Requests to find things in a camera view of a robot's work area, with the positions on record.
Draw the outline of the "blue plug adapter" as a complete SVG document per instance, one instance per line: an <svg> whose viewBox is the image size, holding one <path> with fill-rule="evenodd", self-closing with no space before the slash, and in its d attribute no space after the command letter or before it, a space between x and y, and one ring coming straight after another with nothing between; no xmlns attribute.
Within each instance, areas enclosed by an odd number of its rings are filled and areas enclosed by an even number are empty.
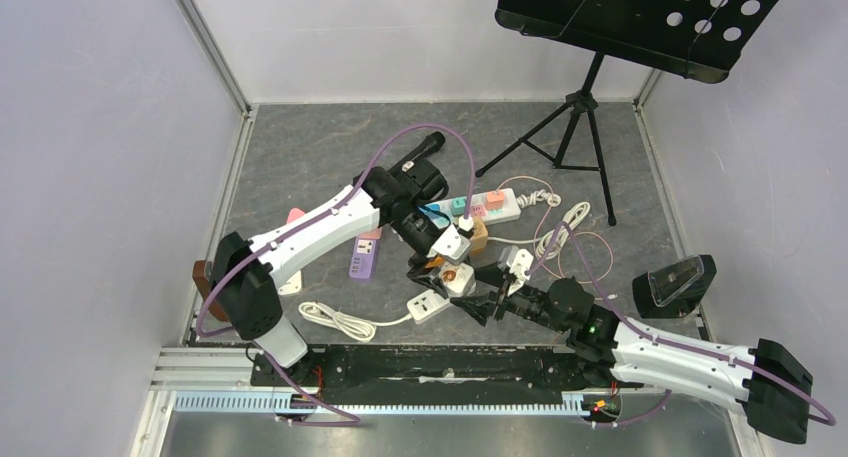
<svg viewBox="0 0 848 457"><path fill-rule="evenodd" d="M452 223L450 216L445 214L438 204L427 204L420 210L439 228L446 228Z"/></svg>

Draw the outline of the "white cube socket adapter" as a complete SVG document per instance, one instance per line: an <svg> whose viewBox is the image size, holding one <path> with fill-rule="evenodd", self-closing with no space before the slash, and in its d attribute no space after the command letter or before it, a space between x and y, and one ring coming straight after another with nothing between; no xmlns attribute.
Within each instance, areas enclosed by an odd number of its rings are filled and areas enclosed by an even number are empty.
<svg viewBox="0 0 848 457"><path fill-rule="evenodd" d="M467 297L476 289L474 268L466 263L445 263L440 267L438 277L448 298Z"/></svg>

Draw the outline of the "tan cube socket adapter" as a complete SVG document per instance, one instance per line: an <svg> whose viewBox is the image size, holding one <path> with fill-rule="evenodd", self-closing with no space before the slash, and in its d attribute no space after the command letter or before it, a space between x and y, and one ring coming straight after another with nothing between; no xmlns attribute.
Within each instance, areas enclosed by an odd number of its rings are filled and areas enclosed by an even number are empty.
<svg viewBox="0 0 848 457"><path fill-rule="evenodd" d="M470 253L476 255L481 253L489 240L489 233L485 222L481 217L473 218L473 234L470 237Z"/></svg>

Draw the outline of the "pink cube socket adapter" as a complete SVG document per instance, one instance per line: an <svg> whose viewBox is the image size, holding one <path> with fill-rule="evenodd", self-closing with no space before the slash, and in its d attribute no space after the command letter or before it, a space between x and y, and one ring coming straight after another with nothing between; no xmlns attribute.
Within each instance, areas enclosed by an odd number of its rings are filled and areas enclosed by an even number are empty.
<svg viewBox="0 0 848 457"><path fill-rule="evenodd" d="M359 235L359 238L366 240L379 240L382 236L382 228L376 228Z"/></svg>

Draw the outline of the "teal usb charger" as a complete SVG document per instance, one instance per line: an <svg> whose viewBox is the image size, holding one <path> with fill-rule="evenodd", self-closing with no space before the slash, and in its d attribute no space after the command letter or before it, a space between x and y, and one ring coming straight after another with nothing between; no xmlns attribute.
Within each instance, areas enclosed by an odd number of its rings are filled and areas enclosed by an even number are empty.
<svg viewBox="0 0 848 457"><path fill-rule="evenodd" d="M454 198L450 201L450 212L453 216L465 216L469 213L469 203L466 197Z"/></svg>

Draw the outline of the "salmon pink usb charger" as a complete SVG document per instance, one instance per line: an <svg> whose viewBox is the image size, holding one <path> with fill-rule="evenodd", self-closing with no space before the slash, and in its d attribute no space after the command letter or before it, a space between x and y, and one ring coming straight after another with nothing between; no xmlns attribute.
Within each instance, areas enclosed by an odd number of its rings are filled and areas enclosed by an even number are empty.
<svg viewBox="0 0 848 457"><path fill-rule="evenodd" d="M503 190L490 191L485 194L484 208L488 212L502 209L506 201L506 194Z"/></svg>

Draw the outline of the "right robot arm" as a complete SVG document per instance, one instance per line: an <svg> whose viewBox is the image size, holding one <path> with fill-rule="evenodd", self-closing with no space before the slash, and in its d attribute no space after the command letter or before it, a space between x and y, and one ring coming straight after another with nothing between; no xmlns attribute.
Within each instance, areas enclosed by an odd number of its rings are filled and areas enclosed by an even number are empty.
<svg viewBox="0 0 848 457"><path fill-rule="evenodd" d="M566 334L585 382L660 387L742 414L766 436L806 443L813 379L782 344L762 339L746 347L692 339L618 317L573 278L540 290L495 264L482 272L478 278L466 264L440 272L451 303L481 325L512 313ZM475 294L478 281L490 291Z"/></svg>

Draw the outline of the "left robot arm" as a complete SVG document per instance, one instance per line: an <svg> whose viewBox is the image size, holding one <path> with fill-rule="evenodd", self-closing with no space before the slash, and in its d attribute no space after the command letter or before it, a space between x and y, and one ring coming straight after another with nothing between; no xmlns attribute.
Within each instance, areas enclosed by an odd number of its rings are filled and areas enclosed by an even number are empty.
<svg viewBox="0 0 848 457"><path fill-rule="evenodd" d="M422 208L447 183L421 158L389 169L375 167L360 188L348 185L325 204L276 230L251 238L237 232L219 242L211 265L209 303L217 303L238 336L253 341L276 361L290 385L307 382L314 360L284 315L279 288L303 267L342 243L390 226L420 258L462 262L469 239L453 224L440 229Z"/></svg>

